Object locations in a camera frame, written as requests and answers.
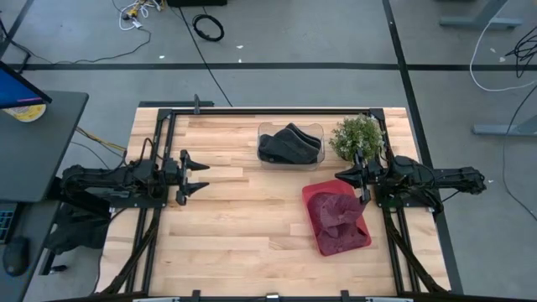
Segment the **monitor screen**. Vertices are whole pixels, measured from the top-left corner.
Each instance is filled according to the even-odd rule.
[[[0,69],[0,108],[43,104],[50,99],[5,64]]]

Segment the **red tray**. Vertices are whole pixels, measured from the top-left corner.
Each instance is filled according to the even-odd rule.
[[[319,229],[318,226],[315,226],[313,224],[313,222],[311,221],[311,214],[310,214],[310,211],[308,209],[308,203],[310,202],[311,197],[313,197],[313,195],[318,194],[318,193],[346,194],[346,195],[351,195],[351,196],[356,197],[356,195],[354,194],[354,189],[349,184],[347,184],[347,183],[345,183],[345,182],[343,182],[341,180],[330,180],[330,181],[315,184],[315,185],[307,185],[302,189],[302,201],[304,202],[305,210],[308,212],[308,217],[310,218],[311,229],[313,230],[314,238],[315,238],[315,244],[317,246],[317,250],[319,251],[319,253],[322,256],[331,256],[331,255],[334,255],[334,254],[337,254],[337,253],[346,252],[346,251],[341,251],[341,252],[333,253],[333,254],[330,254],[330,255],[325,255],[319,249],[319,243],[317,242],[317,236],[316,235],[321,230]],[[361,246],[361,247],[369,246],[371,244],[371,236],[369,235],[369,230],[368,230],[368,227],[366,226],[365,220],[363,219],[363,215],[360,216],[356,220],[356,226],[362,232],[364,232],[366,234],[366,237],[367,237],[365,244],[363,246]]]

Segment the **gray floor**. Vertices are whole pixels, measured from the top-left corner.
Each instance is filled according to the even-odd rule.
[[[408,63],[468,64],[480,33],[441,28],[438,18],[455,13],[473,14],[484,1],[391,3]],[[0,1],[6,25],[11,26],[22,6],[22,2]],[[226,28],[221,43],[200,41],[208,62],[396,63],[383,6],[377,0],[230,0],[226,7],[207,10]],[[199,8],[185,9],[189,21],[200,12]],[[499,59],[536,25],[536,13],[533,0],[510,1],[502,16],[521,17],[524,25],[513,31],[487,32],[477,63],[513,63],[511,57],[506,57],[504,63]],[[101,63],[201,62],[182,20],[170,10],[152,10],[148,19],[142,18],[142,23],[153,33],[149,45],[136,54]],[[101,0],[95,5],[36,0],[15,40],[38,55],[57,61],[115,55],[144,41],[144,35],[119,30],[117,11],[110,1]],[[13,47],[2,57],[8,63],[21,59],[22,54]],[[44,62],[33,59],[31,63]],[[398,71],[215,70],[214,74],[236,106],[407,106]],[[140,101],[184,101],[197,93],[217,106],[227,105],[205,70],[48,70],[25,71],[24,76],[44,90],[89,93],[81,126],[122,145],[128,143]],[[435,166],[472,165],[487,176],[488,190],[482,195],[458,195],[446,204],[465,292],[537,299],[537,224],[505,193],[501,181],[502,139],[476,137],[470,132],[475,122],[508,122],[528,89],[481,91],[464,71],[412,71],[410,76]],[[478,72],[476,76],[483,85],[499,88],[532,81],[537,74],[527,73],[521,80],[516,80],[513,72]],[[536,110],[537,103],[530,100],[518,120]],[[75,141],[92,146],[108,163],[117,161],[80,136]],[[514,194],[534,210],[535,158],[533,139],[508,140],[508,183]],[[97,167],[100,162],[87,150],[72,146],[61,168],[72,164]],[[57,263],[67,263],[71,269],[36,278],[26,300],[89,294],[95,282],[98,254],[79,248],[58,257]]]

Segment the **white cable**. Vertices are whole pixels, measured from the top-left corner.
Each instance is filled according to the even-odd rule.
[[[136,28],[136,25],[133,25],[133,26],[128,27],[128,28],[124,28],[124,27],[122,26],[122,23],[123,23],[122,16],[123,16],[123,12],[125,12],[125,10],[127,10],[127,8],[131,8],[131,7],[133,7],[133,6],[137,5],[137,4],[138,4],[138,0],[135,1],[133,4],[128,5],[128,6],[126,6],[125,8],[123,8],[123,9],[121,10],[121,12],[119,13],[119,28],[120,28],[121,30],[123,30],[123,31],[127,31],[127,30],[131,30],[131,29],[135,29],[135,28]],[[153,5],[153,4],[149,4],[149,3],[144,3],[144,4],[142,4],[142,6],[138,9],[138,11],[142,12],[142,16],[143,16],[144,18],[149,17],[149,10],[148,10],[146,7],[154,8],[154,5]]]
[[[500,88],[500,89],[490,89],[490,88],[486,88],[486,87],[482,86],[481,84],[479,84],[477,82],[477,80],[476,80],[476,77],[473,75],[473,69],[472,69],[473,61],[476,59],[477,49],[479,48],[479,44],[481,43],[481,39],[483,38],[483,35],[487,31],[487,29],[490,27],[490,24],[493,22],[493,20],[500,14],[500,12],[502,12],[503,8],[505,8],[506,4],[507,4],[507,2],[503,4],[503,6],[498,10],[498,12],[490,19],[490,21],[488,21],[487,26],[485,26],[485,29],[481,32],[481,35],[479,36],[479,39],[477,40],[476,48],[473,50],[472,60],[470,61],[470,75],[472,76],[473,82],[476,83],[476,85],[479,88],[483,89],[484,91],[489,91],[489,92],[510,91],[510,90],[513,90],[513,89],[520,89],[520,88],[525,88],[527,86],[532,86],[533,84],[535,84],[537,82],[537,80],[536,80],[536,81],[532,81],[531,83],[528,83],[528,84],[525,84],[525,85],[522,85],[522,86],[507,87],[507,88]]]

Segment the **green plant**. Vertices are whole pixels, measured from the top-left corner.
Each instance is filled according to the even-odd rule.
[[[334,138],[330,139],[330,145],[346,161],[352,161],[358,149],[363,151],[365,159],[372,159],[384,146],[383,132],[374,117],[363,114],[356,118],[345,117],[337,126],[332,130]]]

